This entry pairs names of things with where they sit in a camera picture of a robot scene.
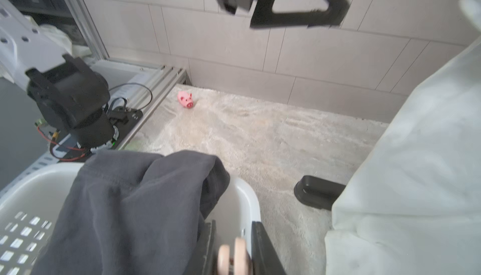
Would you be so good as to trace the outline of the white t-shirt black print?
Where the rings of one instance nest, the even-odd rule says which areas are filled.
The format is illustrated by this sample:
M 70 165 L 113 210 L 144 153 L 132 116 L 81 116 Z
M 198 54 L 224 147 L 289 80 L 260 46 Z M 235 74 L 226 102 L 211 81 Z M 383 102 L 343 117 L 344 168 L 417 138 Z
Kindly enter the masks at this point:
M 327 274 L 480 273 L 480 41 L 420 83 L 332 208 Z

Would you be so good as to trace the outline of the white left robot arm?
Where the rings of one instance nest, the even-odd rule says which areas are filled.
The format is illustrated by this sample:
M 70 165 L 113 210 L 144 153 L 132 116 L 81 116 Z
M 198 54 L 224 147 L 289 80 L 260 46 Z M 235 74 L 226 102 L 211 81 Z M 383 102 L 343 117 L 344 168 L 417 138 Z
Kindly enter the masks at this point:
M 341 24 L 348 0 L 325 1 L 324 10 L 275 13 L 275 0 L 217 0 L 231 14 L 252 9 L 253 29 Z M 129 132 L 110 121 L 105 78 L 35 28 L 9 0 L 1 0 L 1 66 L 36 102 L 46 121 L 71 133 L 80 148 L 109 147 Z

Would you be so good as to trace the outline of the dark grey t-shirt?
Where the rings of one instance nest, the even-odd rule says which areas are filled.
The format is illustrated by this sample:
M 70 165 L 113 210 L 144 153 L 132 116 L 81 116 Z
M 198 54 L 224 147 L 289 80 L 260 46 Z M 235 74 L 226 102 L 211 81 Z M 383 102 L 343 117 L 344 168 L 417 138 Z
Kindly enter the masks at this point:
M 33 274 L 182 274 L 230 183 L 219 157 L 107 150 L 76 176 Z

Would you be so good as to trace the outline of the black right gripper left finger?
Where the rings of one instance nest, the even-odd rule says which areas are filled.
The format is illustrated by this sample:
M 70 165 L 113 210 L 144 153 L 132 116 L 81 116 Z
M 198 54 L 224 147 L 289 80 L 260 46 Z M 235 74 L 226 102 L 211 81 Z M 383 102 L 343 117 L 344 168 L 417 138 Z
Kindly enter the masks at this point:
M 184 270 L 184 275 L 212 275 L 215 273 L 216 221 L 206 222 L 200 231 L 200 236 L 194 252 Z

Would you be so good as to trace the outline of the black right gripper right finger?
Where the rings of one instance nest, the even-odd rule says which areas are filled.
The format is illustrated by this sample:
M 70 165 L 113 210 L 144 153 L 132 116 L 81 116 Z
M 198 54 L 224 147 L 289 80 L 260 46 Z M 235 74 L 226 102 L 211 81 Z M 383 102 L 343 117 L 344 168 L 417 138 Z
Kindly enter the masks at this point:
M 251 226 L 253 274 L 286 275 L 283 265 L 262 222 Z

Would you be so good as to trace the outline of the light pink clothespin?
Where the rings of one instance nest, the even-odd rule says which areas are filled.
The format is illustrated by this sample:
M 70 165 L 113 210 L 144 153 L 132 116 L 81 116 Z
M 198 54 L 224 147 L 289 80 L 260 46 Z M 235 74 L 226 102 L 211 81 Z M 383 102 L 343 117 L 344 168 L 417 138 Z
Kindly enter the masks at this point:
M 218 275 L 251 275 L 253 266 L 248 253 L 247 242 L 240 237 L 235 239 L 233 255 L 230 246 L 223 244 L 217 254 L 216 271 Z

